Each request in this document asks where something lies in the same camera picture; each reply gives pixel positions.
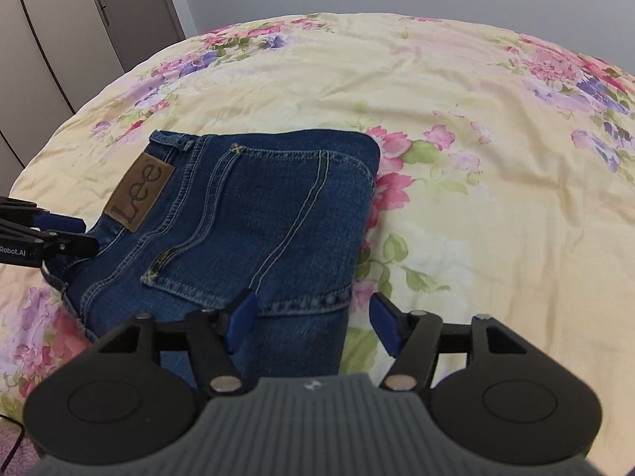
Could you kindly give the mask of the blue denim jeans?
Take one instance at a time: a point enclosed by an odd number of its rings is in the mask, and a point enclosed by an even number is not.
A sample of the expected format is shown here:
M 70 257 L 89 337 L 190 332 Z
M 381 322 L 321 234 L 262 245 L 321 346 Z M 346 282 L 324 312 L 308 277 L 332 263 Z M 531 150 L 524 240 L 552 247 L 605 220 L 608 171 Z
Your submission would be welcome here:
M 93 339 L 250 290 L 258 315 L 233 357 L 243 380 L 335 375 L 379 165 L 377 142 L 355 131 L 157 130 L 92 227 L 98 255 L 59 256 L 44 277 Z

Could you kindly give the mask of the floral yellow bed quilt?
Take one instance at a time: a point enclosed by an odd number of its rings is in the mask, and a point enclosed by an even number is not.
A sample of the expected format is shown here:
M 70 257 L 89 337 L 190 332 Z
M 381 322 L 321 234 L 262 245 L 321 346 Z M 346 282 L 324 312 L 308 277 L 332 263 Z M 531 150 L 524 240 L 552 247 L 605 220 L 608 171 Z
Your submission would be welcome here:
M 148 136 L 354 130 L 378 143 L 346 372 L 379 377 L 375 290 L 486 313 L 585 380 L 590 453 L 634 465 L 634 77 L 548 41 L 391 14 L 309 14 L 171 45 L 61 125 L 8 196 L 93 223 Z

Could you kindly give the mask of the grey wardrobe door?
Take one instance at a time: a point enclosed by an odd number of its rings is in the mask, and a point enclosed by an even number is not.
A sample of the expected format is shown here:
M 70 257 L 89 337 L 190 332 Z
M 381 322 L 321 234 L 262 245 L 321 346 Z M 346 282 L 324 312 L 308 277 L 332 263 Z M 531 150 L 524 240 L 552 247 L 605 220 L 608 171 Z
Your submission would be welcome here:
M 1 0 L 1 191 L 107 84 L 184 37 L 173 0 Z

